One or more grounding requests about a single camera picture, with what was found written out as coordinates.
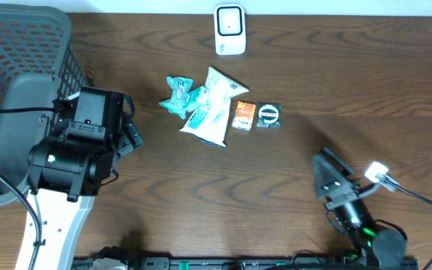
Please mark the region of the large white snack bag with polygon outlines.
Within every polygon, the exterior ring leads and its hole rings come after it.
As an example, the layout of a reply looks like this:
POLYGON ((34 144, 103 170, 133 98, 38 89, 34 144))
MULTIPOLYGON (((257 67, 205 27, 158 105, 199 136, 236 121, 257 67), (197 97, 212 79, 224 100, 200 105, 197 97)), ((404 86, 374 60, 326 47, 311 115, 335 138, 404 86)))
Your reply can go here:
POLYGON ((208 89, 206 105, 195 109, 179 132, 192 134, 208 144, 225 148, 224 138, 232 98, 249 90, 213 67, 208 68, 205 87, 208 89))

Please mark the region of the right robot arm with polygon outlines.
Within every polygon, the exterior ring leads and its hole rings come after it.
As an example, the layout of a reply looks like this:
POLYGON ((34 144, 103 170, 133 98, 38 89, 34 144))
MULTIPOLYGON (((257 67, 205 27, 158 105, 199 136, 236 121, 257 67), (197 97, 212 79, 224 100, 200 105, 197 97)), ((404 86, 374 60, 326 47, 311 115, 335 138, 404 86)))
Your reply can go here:
POLYGON ((325 200, 328 214, 336 218, 334 226, 349 236, 365 265, 399 269, 407 251, 407 236, 394 224, 379 225, 363 199, 376 193, 380 180, 362 187, 350 176, 354 169, 329 148, 312 157, 316 198, 325 200))

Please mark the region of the teal candy wrapper packet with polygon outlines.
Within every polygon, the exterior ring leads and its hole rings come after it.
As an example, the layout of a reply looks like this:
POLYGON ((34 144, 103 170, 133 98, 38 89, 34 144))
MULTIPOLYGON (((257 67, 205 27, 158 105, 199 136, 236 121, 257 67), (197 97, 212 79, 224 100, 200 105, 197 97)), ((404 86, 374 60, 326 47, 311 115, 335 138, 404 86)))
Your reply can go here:
POLYGON ((187 103, 186 97, 188 96, 194 81, 184 77, 168 76, 166 82, 172 89, 172 95, 170 99, 161 101, 159 104, 166 108, 170 113, 178 115, 181 119, 185 119, 187 113, 184 108, 187 103))

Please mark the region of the dark green round-label packet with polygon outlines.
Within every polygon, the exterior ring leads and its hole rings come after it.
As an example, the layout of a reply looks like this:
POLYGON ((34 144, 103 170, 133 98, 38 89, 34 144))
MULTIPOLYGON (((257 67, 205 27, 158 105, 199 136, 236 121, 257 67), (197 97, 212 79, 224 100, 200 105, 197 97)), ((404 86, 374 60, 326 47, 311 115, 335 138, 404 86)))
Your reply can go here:
POLYGON ((258 128, 279 128, 281 126, 281 105, 279 103, 259 103, 256 126, 258 128))

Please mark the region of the small teal packet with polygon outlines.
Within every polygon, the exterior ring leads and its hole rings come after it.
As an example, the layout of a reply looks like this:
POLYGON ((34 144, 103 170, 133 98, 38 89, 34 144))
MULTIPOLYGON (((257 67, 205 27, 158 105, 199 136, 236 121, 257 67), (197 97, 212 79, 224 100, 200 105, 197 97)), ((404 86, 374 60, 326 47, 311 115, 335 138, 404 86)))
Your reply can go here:
POLYGON ((183 109, 188 113, 193 112, 200 107, 204 107, 208 103, 208 99, 209 89, 205 86, 200 86, 187 94, 183 109))

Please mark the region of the orange snack packet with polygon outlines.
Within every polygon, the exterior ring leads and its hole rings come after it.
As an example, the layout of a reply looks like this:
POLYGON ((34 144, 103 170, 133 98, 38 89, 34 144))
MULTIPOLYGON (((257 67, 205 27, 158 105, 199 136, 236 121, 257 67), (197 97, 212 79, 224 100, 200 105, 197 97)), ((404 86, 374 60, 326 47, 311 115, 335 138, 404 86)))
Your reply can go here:
POLYGON ((236 104, 232 127, 243 131, 249 131, 252 128, 255 111, 256 105, 254 103, 247 103, 239 100, 236 104))

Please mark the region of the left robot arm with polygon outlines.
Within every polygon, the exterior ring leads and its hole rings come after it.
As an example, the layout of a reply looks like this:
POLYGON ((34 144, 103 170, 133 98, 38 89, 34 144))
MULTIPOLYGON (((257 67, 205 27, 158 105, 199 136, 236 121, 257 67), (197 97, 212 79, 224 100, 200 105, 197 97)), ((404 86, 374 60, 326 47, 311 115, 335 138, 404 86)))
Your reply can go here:
POLYGON ((53 104, 59 122, 28 155, 32 210, 17 269, 69 269, 101 186, 116 180, 116 163, 143 145, 129 95, 86 86, 53 104))

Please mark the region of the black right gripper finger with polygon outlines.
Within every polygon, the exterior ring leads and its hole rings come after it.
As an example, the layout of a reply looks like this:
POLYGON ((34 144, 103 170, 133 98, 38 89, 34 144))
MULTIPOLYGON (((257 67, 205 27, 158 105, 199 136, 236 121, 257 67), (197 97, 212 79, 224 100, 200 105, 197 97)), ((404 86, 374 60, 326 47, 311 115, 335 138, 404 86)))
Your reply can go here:
POLYGON ((324 154, 316 154, 312 163, 316 188, 331 187, 337 182, 341 183, 340 171, 324 154))
POLYGON ((324 159, 328 161, 336 170, 338 170, 343 176, 350 176, 354 173, 354 169, 339 158, 330 148, 323 148, 322 155, 324 159))

